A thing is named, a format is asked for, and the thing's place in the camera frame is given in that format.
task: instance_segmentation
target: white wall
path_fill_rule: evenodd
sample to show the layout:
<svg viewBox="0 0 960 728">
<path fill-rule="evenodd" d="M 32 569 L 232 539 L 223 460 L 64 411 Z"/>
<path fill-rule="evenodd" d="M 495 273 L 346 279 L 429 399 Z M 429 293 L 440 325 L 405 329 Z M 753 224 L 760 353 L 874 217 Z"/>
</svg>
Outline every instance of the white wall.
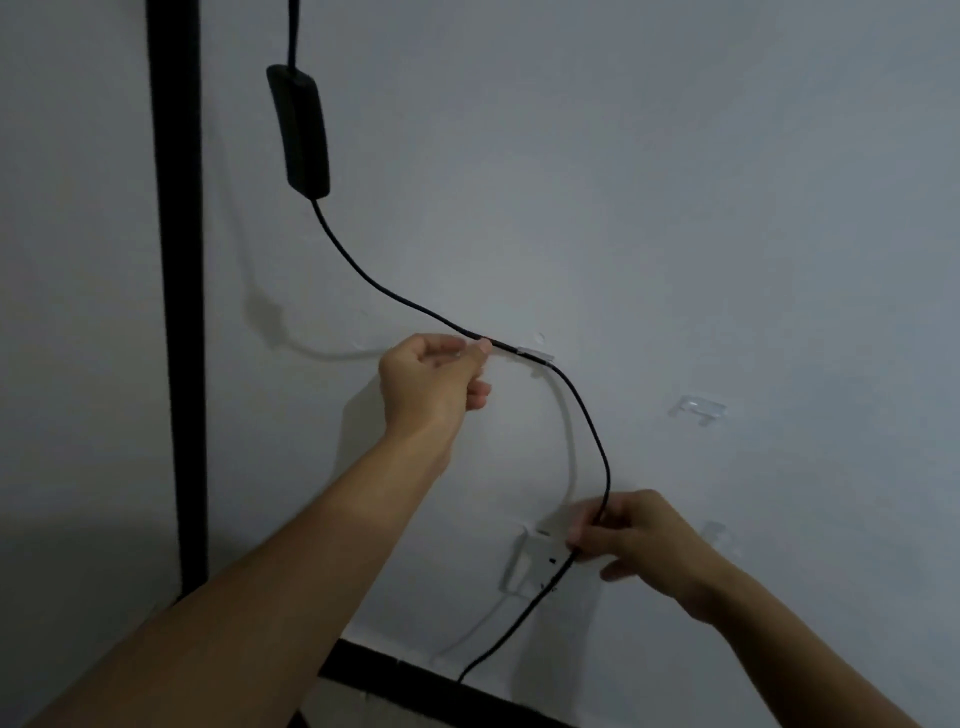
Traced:
<svg viewBox="0 0 960 728">
<path fill-rule="evenodd" d="M 143 4 L 0 11 L 0 724 L 179 587 Z"/>
<path fill-rule="evenodd" d="M 375 438 L 376 352 L 436 328 L 356 277 L 285 183 L 264 78 L 285 23 L 283 3 L 204 3 L 212 524 L 247 546 Z M 556 354 L 620 487 L 723 523 L 747 570 L 948 725 L 960 6 L 331 0 L 301 27 L 324 209 L 361 264 Z M 601 487 L 567 396 L 507 358 L 489 375 L 347 633 L 446 675 L 521 609 L 470 631 L 518 525 Z M 670 419 L 690 392 L 734 414 Z M 469 681 L 583 726 L 772 724 L 718 638 L 588 570 Z"/>
</svg>

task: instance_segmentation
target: finger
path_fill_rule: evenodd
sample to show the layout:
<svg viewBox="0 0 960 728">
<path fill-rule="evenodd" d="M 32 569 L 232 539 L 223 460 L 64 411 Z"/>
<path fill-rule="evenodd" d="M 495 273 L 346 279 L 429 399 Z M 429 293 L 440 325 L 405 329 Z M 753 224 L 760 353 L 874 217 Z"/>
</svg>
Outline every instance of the finger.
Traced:
<svg viewBox="0 0 960 728">
<path fill-rule="evenodd" d="M 456 353 L 464 350 L 467 342 L 459 336 L 446 333 L 415 333 L 394 347 L 396 353 L 423 358 L 429 353 Z"/>
<path fill-rule="evenodd" d="M 455 372 L 463 379 L 464 385 L 480 374 L 483 365 L 487 362 L 487 357 L 493 351 L 493 344 L 490 339 L 480 339 L 476 344 L 470 344 L 464 349 L 460 358 L 450 365 L 450 370 Z"/>
<path fill-rule="evenodd" d="M 630 514 L 627 508 L 628 496 L 630 494 L 630 492 L 610 494 L 610 498 L 607 500 L 607 506 L 603 511 L 603 525 L 610 527 L 614 527 L 615 525 L 618 525 L 619 527 L 630 525 Z M 588 498 L 587 500 L 581 500 L 578 503 L 573 503 L 570 506 L 574 512 L 573 524 L 592 524 L 593 519 L 596 518 L 597 512 L 600 510 L 600 506 L 602 504 L 602 497 Z"/>
<path fill-rule="evenodd" d="M 467 395 L 467 411 L 473 412 L 487 406 L 487 395 Z"/>
<path fill-rule="evenodd" d="M 467 394 L 469 395 L 483 395 L 485 397 L 492 391 L 493 387 L 485 381 L 480 381 L 480 379 L 475 379 L 467 385 Z"/>
<path fill-rule="evenodd" d="M 600 570 L 600 578 L 604 581 L 619 581 L 620 579 L 626 579 L 628 576 L 634 575 L 634 570 L 621 559 L 611 561 Z"/>
<path fill-rule="evenodd" d="M 623 547 L 624 533 L 625 531 L 597 525 L 574 526 L 566 534 L 566 542 L 569 546 L 579 548 L 587 556 L 616 556 Z"/>
<path fill-rule="evenodd" d="M 457 355 L 452 353 L 429 353 L 420 361 L 424 364 L 429 364 L 434 369 L 439 369 L 446 364 L 452 364 L 457 358 Z"/>
</svg>

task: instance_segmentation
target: wall socket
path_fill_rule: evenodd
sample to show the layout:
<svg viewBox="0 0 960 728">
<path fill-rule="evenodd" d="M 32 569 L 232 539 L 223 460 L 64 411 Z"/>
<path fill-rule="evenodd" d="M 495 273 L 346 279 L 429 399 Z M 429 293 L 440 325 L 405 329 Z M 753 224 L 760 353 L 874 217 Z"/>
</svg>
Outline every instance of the wall socket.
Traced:
<svg viewBox="0 0 960 728">
<path fill-rule="evenodd" d="M 517 542 L 516 556 L 504 574 L 500 591 L 524 599 L 534 598 L 546 587 L 569 555 L 570 551 L 562 537 L 524 526 L 523 535 Z"/>
</svg>

